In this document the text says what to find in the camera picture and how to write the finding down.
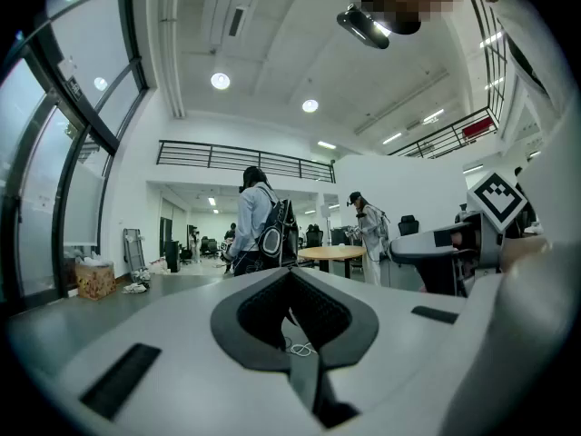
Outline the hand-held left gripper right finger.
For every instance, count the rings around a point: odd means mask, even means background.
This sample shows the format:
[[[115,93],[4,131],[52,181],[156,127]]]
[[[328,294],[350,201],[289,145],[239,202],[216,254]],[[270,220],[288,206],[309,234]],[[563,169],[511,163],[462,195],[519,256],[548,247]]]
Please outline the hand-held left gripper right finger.
[[[441,435],[448,407],[483,342],[499,289],[498,275],[479,279],[466,299],[355,282],[308,270],[371,307],[379,333],[354,366],[330,372],[341,401],[359,415],[326,430],[294,417],[291,435]]]

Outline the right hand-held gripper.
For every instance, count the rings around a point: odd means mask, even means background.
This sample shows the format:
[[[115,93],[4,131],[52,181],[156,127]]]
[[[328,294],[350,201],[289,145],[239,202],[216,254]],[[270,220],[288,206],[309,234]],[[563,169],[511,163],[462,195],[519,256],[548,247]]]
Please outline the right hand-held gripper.
[[[489,172],[468,189],[456,225],[400,236],[390,257],[414,266],[428,293],[467,297],[477,279],[500,272],[507,229],[526,204],[515,185]]]

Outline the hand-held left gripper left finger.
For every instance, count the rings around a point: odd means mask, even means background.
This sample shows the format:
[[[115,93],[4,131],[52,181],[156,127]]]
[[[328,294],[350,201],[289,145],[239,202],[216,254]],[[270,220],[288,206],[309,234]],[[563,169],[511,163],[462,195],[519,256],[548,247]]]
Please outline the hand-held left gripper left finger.
[[[12,318],[8,341],[34,382],[91,435],[318,435],[286,376],[251,372],[212,337],[213,308],[251,284],[168,276],[148,292],[61,300]],[[111,419],[81,398],[133,345],[159,355]]]

